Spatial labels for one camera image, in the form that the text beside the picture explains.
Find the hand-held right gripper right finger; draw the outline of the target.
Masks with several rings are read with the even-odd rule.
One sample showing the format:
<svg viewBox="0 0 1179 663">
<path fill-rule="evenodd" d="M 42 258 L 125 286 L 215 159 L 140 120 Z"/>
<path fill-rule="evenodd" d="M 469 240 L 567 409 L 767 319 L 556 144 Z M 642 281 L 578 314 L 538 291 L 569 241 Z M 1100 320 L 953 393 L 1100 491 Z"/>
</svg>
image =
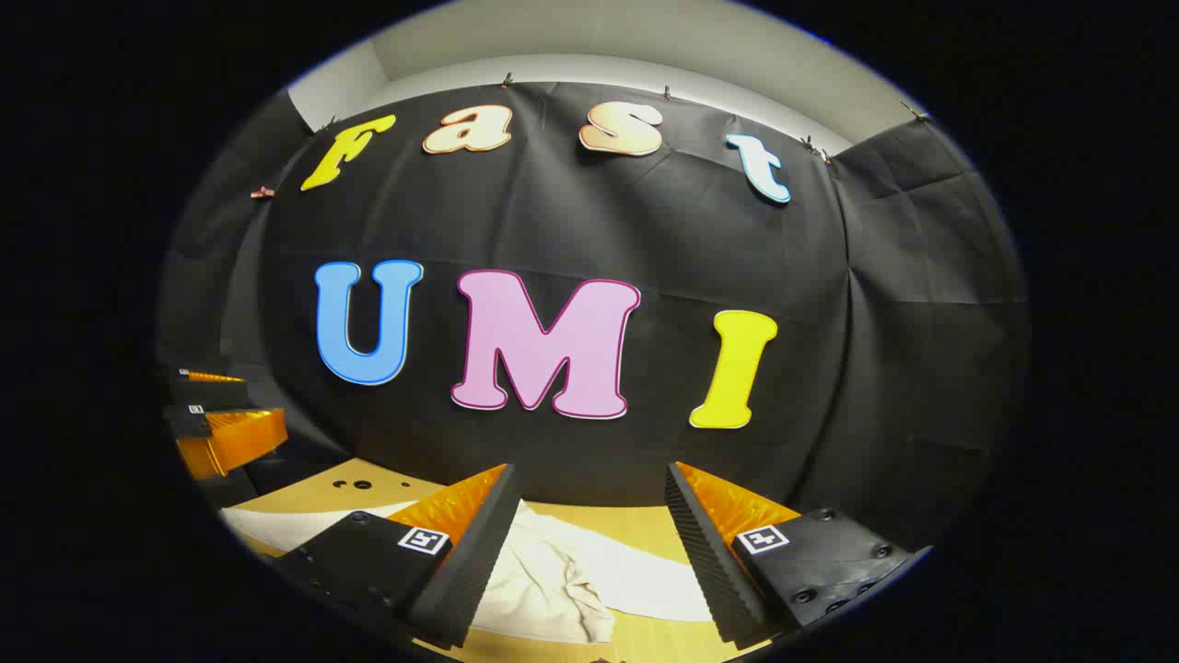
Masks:
<svg viewBox="0 0 1179 663">
<path fill-rule="evenodd" d="M 801 513 L 686 462 L 665 501 L 723 641 L 793 646 L 864 608 L 930 554 L 838 508 Z"/>
</svg>

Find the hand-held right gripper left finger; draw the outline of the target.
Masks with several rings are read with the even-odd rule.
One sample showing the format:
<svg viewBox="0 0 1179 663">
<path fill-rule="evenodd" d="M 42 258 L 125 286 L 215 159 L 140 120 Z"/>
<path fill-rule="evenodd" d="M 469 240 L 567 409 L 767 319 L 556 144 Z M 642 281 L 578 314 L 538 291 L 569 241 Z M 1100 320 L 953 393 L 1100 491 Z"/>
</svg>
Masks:
<svg viewBox="0 0 1179 663">
<path fill-rule="evenodd" d="M 271 565 L 367 634 L 463 646 L 518 507 L 501 462 L 391 516 L 348 512 Z"/>
</svg>

